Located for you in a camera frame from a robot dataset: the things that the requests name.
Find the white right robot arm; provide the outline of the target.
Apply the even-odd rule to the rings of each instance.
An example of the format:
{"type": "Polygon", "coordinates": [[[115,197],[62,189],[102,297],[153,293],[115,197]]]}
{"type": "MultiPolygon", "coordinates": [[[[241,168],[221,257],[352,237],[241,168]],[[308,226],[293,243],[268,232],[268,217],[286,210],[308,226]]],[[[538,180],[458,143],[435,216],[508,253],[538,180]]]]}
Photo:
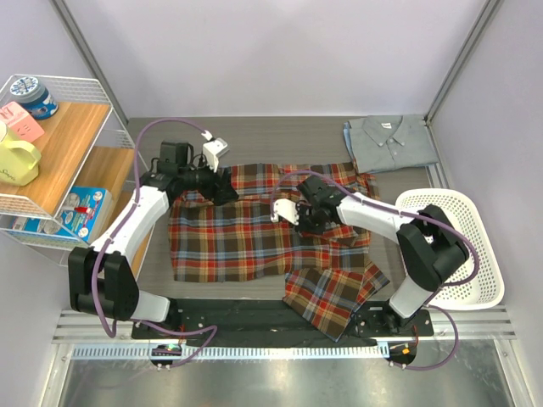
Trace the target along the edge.
{"type": "Polygon", "coordinates": [[[383,306],[383,324],[392,334],[410,329],[416,313],[469,259],[479,266],[474,246],[434,204],[408,213],[316,175],[297,189],[306,201],[297,207],[302,231],[320,233],[332,222],[372,231],[399,246],[406,277],[383,306]]]}

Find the blue round tin can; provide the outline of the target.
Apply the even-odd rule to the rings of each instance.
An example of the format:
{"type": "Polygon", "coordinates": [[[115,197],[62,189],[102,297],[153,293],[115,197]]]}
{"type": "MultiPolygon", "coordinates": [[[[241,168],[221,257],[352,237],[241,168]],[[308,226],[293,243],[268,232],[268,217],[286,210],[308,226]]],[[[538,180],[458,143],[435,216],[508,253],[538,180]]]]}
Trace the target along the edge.
{"type": "Polygon", "coordinates": [[[50,91],[35,76],[23,76],[15,80],[9,91],[14,101],[35,120],[48,119],[59,109],[50,91]]]}

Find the yellow plastic pitcher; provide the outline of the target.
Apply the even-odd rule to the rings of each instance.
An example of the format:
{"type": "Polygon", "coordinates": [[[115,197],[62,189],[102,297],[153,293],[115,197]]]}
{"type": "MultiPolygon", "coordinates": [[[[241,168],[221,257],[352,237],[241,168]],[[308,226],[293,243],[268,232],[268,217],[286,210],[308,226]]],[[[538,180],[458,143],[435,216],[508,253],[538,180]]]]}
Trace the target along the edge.
{"type": "Polygon", "coordinates": [[[23,187],[39,173],[40,151],[30,142],[19,138],[5,123],[1,123],[1,182],[23,187]]]}

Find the folded light blue shirt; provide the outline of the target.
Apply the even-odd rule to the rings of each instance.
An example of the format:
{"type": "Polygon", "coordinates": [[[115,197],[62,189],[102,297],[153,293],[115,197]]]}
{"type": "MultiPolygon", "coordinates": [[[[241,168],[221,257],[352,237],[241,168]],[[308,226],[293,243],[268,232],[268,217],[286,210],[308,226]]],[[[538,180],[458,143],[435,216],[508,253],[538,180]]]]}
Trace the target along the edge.
{"type": "Polygon", "coordinates": [[[343,136],[344,136],[345,146],[346,146],[347,152],[348,152],[348,154],[350,156],[351,163],[353,164],[355,170],[358,170],[355,155],[354,155],[353,149],[352,149],[350,129],[351,129],[350,122],[349,121],[344,122],[344,124],[343,124],[343,136]]]}

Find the pink small box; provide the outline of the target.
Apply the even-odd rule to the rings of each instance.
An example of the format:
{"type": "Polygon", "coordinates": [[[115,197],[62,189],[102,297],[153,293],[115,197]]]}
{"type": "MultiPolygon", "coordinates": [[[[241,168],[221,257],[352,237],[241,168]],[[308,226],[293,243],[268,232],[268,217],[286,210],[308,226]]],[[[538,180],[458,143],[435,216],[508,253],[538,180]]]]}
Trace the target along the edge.
{"type": "Polygon", "coordinates": [[[16,102],[1,107],[1,121],[27,142],[34,142],[45,134],[31,114],[16,102]]]}

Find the red brown plaid shirt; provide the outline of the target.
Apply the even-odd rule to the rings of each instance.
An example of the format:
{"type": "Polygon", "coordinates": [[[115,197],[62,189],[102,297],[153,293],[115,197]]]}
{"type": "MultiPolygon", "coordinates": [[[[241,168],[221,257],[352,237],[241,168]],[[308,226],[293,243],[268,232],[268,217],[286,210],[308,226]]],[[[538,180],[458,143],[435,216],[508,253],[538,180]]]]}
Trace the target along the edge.
{"type": "Polygon", "coordinates": [[[284,276],[283,302],[337,341],[350,317],[389,280],[370,258],[371,234],[331,225],[321,235],[299,234],[272,222],[270,198],[298,201],[297,185],[315,171],[369,198],[378,197],[373,176],[352,163],[240,164],[232,167],[238,200],[215,206],[198,192],[185,192],[171,207],[171,264],[179,282],[247,282],[284,276]]]}

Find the folded grey button shirt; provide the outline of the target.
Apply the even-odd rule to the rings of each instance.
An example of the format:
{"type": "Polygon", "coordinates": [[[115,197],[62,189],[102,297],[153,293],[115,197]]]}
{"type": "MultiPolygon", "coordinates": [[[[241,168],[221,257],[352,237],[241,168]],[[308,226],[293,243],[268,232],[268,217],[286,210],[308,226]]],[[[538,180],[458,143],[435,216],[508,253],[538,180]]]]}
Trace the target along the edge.
{"type": "Polygon", "coordinates": [[[422,167],[439,160],[421,115],[370,115],[349,122],[360,173],[422,167]]]}

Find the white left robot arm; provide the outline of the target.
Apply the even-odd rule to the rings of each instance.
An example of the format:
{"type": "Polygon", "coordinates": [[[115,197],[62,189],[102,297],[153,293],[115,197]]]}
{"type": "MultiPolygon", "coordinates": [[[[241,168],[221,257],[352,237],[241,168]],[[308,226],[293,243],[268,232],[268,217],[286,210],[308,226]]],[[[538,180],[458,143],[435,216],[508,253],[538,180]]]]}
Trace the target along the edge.
{"type": "Polygon", "coordinates": [[[193,164],[187,142],[162,142],[152,169],[139,178],[131,200],[106,232],[88,247],[74,248],[68,258],[70,306],[116,321],[151,321],[163,338],[174,337],[181,326],[169,298],[141,290],[132,262],[155,223],[185,192],[196,191],[214,205],[234,202],[238,194],[232,172],[220,169],[228,150],[221,138],[204,143],[202,157],[193,164]]]}

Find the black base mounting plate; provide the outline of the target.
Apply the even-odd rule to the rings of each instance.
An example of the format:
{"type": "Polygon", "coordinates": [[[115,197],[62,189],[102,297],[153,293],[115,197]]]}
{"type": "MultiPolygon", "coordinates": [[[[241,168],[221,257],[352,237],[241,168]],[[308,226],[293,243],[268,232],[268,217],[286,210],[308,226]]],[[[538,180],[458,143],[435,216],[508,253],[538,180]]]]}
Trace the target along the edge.
{"type": "Polygon", "coordinates": [[[172,299],[170,311],[158,326],[193,332],[216,326],[214,347],[347,346],[371,337],[431,337],[434,329],[427,310],[419,310],[404,326],[391,326],[383,301],[369,301],[347,317],[346,325],[330,322],[319,329],[282,300],[172,299]]]}

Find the blue product box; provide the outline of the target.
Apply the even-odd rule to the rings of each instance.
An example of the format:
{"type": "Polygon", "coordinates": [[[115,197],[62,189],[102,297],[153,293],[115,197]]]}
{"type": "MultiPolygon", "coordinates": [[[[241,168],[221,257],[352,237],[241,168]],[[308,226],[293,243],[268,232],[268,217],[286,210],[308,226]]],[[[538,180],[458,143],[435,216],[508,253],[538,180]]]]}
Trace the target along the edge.
{"type": "Polygon", "coordinates": [[[6,232],[30,245],[85,246],[100,235],[111,204],[105,188],[73,186],[54,219],[15,217],[6,232]]]}

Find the aluminium frame rail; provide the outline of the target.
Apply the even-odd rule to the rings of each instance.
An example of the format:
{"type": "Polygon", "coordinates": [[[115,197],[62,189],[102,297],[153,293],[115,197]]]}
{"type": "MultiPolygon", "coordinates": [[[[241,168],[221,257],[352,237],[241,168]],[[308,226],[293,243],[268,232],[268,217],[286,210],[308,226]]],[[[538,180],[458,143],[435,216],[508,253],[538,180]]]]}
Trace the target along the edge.
{"type": "MultiPolygon", "coordinates": [[[[517,337],[506,309],[499,305],[475,311],[446,311],[431,309],[434,336],[439,340],[453,338],[456,326],[459,338],[466,340],[513,340],[517,337]]],[[[97,316],[63,310],[53,333],[53,343],[120,343],[131,340],[132,323],[117,324],[117,335],[108,337],[97,316]]]]}

